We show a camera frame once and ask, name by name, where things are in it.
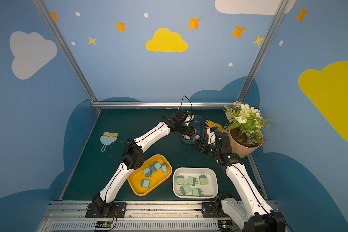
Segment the potted white flower plant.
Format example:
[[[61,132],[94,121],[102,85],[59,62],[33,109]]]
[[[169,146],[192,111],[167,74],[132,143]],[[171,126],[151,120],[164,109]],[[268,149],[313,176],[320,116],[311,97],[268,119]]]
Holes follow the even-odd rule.
[[[226,127],[232,152],[244,158],[261,147],[264,142],[262,129],[270,128],[271,118],[264,118],[261,111],[248,104],[234,102],[224,106],[231,123]]]

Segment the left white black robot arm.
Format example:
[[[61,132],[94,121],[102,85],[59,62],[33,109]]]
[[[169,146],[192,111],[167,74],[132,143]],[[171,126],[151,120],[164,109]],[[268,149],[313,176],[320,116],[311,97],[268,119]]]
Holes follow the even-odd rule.
[[[135,170],[144,164],[144,153],[148,148],[174,131],[187,136],[194,135],[195,129],[189,125],[193,118],[192,112],[180,108],[173,115],[163,117],[153,129],[144,135],[133,140],[128,139],[118,169],[106,186],[93,197],[87,207],[86,217],[108,217],[113,212],[112,205],[122,185]]]

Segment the white plastic tray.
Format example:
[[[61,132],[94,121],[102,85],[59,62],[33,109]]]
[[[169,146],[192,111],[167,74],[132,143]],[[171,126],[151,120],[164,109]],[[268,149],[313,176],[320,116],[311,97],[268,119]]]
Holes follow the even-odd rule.
[[[173,192],[183,199],[212,199],[218,194],[217,176],[209,168],[185,168],[175,170]]]

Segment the blue plug upright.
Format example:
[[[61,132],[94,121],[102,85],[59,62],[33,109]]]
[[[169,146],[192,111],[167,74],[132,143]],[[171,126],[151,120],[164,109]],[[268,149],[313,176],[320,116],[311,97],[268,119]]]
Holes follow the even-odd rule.
[[[150,176],[152,175],[152,173],[151,173],[149,167],[148,167],[148,168],[145,168],[145,169],[143,170],[143,173],[144,173],[144,175],[145,175],[146,178],[148,178],[148,177],[150,177]]]

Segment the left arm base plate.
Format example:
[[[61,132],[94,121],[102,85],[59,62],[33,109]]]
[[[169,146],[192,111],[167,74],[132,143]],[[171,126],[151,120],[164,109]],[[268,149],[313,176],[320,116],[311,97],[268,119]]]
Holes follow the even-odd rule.
[[[102,203],[92,202],[87,207],[86,218],[123,218],[127,203]]]

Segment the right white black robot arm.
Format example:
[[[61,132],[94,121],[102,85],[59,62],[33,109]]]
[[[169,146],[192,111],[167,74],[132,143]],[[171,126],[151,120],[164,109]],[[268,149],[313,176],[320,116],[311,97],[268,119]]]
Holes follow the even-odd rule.
[[[259,193],[250,179],[240,156],[232,152],[229,136],[215,133],[195,143],[197,150],[213,157],[235,186],[243,203],[230,194],[216,196],[217,211],[228,215],[242,232],[285,232],[287,223],[281,212],[273,208]]]

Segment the dark blue plastic bin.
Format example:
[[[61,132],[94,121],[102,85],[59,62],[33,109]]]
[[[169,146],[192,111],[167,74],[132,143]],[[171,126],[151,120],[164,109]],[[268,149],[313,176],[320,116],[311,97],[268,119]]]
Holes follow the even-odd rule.
[[[195,115],[194,116],[194,119],[190,122],[189,124],[190,126],[192,126],[194,129],[195,129],[195,134],[188,137],[186,135],[183,135],[181,134],[180,137],[181,137],[181,141],[184,143],[184,144],[189,144],[189,145],[194,145],[195,143],[197,142],[200,142],[201,140],[204,139],[204,120],[201,116],[199,115]],[[199,141],[194,141],[193,138],[195,135],[200,135],[200,139]]]

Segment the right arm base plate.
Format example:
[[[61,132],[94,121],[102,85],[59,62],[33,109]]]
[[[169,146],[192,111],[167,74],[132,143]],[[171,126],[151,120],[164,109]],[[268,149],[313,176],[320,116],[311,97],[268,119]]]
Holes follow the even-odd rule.
[[[233,218],[240,219],[246,214],[245,209],[233,198],[226,198],[221,201],[205,201],[201,203],[202,215],[207,218]]]

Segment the yellow plastic tray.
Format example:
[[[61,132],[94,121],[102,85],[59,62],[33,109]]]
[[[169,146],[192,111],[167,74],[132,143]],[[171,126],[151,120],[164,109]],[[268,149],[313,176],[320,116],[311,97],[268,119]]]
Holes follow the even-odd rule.
[[[172,174],[173,168],[169,161],[160,154],[147,159],[128,178],[132,191],[137,196],[146,196],[156,187],[166,181]]]

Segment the yellow work glove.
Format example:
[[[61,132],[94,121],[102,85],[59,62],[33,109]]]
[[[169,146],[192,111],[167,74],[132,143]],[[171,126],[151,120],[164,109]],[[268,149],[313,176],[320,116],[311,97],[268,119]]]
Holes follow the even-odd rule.
[[[210,120],[206,120],[206,122],[205,122],[205,128],[206,129],[211,129],[211,128],[215,127],[215,126],[218,127],[218,131],[222,131],[223,130],[223,127],[220,124],[215,123],[215,122],[210,121]]]

